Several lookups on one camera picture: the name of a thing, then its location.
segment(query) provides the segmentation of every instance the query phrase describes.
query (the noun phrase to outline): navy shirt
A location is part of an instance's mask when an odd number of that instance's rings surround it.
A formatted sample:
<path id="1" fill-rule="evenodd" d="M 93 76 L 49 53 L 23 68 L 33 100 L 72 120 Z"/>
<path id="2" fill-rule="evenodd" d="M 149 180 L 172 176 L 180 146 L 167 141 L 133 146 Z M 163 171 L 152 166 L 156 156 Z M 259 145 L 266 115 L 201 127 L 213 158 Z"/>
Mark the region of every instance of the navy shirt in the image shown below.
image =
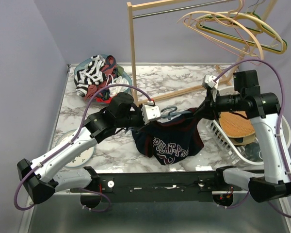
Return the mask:
<path id="1" fill-rule="evenodd" d="M 148 157 L 153 155 L 162 165 L 177 163 L 187 156 L 194 156 L 204 144 L 197 131 L 198 118 L 192 114 L 180 115 L 171 121 L 153 121 L 140 131 L 132 132 L 137 150 Z"/>

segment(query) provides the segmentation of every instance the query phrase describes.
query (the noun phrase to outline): marble table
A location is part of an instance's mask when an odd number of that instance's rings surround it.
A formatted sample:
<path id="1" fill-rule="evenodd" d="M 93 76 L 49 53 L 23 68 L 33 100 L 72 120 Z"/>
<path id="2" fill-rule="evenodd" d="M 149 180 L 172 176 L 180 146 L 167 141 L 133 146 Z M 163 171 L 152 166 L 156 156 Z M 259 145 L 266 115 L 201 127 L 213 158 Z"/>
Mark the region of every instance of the marble table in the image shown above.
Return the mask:
<path id="1" fill-rule="evenodd" d="M 131 67 L 123 66 L 123 68 L 131 75 Z M 139 66 L 137 67 L 137 83 L 139 88 L 154 97 L 199 85 L 206 74 L 217 75 L 218 73 L 214 66 Z M 86 102 L 76 95 L 73 80 L 74 67 L 71 67 L 53 146 L 62 134 L 78 128 L 86 106 Z M 157 102 L 157 105 L 160 108 L 176 105 L 181 111 L 190 107 L 197 107 L 203 101 L 204 96 L 205 91 L 201 90 Z M 144 97 L 139 94 L 139 99 L 144 99 Z M 95 113 L 101 108 L 101 105 L 92 104 L 88 114 Z M 215 141 L 208 135 L 204 121 L 199 122 L 198 131 L 204 142 L 204 148 L 196 156 L 187 157 L 177 164 L 162 166 L 155 157 L 148 158 L 140 154 L 135 146 L 131 132 L 126 134 L 120 132 L 98 144 L 95 155 L 85 166 L 92 166 L 98 173 L 133 173 L 200 171 L 231 165 L 228 161 L 227 153 L 222 152 Z"/>

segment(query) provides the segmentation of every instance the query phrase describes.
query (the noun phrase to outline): blue laundry basket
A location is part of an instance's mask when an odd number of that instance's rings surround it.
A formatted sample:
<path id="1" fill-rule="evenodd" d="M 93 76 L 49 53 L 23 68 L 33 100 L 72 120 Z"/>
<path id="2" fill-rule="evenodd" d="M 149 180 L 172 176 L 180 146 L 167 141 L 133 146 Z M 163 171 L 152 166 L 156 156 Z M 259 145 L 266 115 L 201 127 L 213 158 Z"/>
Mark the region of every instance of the blue laundry basket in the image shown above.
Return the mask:
<path id="1" fill-rule="evenodd" d="M 104 59 L 106 59 L 108 55 L 102 54 L 101 56 Z M 76 75 L 79 70 L 85 69 L 85 67 L 87 66 L 87 64 L 89 64 L 91 61 L 92 61 L 92 59 L 89 58 L 89 59 L 85 60 L 84 62 L 81 62 L 80 64 L 78 64 L 77 67 L 74 69 L 74 75 Z M 123 79 L 126 79 L 128 81 L 128 83 L 129 83 L 129 85 L 132 85 L 132 80 L 131 80 L 130 76 L 125 71 L 122 74 L 122 78 Z M 124 92 L 131 94 L 131 89 L 130 88 L 127 88 Z"/>

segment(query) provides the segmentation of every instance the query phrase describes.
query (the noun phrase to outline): metal rod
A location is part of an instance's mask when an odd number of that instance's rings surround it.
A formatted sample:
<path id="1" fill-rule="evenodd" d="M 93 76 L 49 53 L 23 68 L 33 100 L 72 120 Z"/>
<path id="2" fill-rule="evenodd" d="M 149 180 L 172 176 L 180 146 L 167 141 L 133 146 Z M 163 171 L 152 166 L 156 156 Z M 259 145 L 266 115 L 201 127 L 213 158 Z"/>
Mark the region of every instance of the metal rod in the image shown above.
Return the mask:
<path id="1" fill-rule="evenodd" d="M 132 18 L 135 19 L 135 18 L 143 18 L 143 17 L 148 17 L 148 16 L 161 15 L 161 14 L 166 14 L 166 13 L 170 13 L 170 12 L 183 11 L 183 10 L 188 10 L 188 9 L 192 9 L 192 8 L 202 7 L 202 6 L 210 6 L 210 5 L 215 5 L 215 4 L 229 2 L 229 1 L 235 1 L 235 0 L 212 1 L 212 2 L 202 3 L 202 4 L 198 4 L 198 5 L 193 5 L 193 6 L 185 6 L 185 7 L 170 9 L 170 10 L 166 10 L 166 11 L 158 11 L 158 12 L 137 15 L 137 16 L 133 16 Z"/>

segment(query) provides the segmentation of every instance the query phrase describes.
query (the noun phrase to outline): blue hanger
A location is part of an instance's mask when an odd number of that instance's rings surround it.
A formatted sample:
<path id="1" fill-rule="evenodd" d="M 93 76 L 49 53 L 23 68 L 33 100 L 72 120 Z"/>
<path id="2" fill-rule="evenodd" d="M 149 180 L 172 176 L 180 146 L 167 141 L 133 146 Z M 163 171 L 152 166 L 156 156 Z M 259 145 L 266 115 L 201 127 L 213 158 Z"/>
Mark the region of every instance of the blue hanger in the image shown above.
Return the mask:
<path id="1" fill-rule="evenodd" d="M 175 117 L 177 115 L 192 113 L 191 111 L 180 111 L 180 112 L 176 112 L 176 110 L 178 109 L 176 106 L 169 106 L 169 107 L 163 108 L 161 110 L 161 112 L 164 112 L 164 111 L 166 111 L 168 109 L 172 109 L 172 110 L 169 111 L 168 114 L 161 115 L 161 118 L 162 119 L 171 120 L 172 117 Z"/>

